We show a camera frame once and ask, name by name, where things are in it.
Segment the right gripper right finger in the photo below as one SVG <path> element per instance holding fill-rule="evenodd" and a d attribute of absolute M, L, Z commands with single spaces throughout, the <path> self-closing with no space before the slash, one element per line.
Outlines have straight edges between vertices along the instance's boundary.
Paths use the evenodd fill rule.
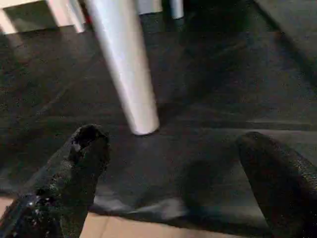
<path fill-rule="evenodd" d="M 317 236 L 317 168 L 288 145 L 259 132 L 236 140 L 252 192 L 275 238 Z"/>

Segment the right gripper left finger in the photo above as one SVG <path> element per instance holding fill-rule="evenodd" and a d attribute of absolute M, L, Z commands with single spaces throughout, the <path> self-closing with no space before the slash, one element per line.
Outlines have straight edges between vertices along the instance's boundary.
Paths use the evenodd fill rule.
<path fill-rule="evenodd" d="M 0 219 L 2 238 L 78 238 L 109 164 L 108 133 L 78 128 L 36 172 Z"/>

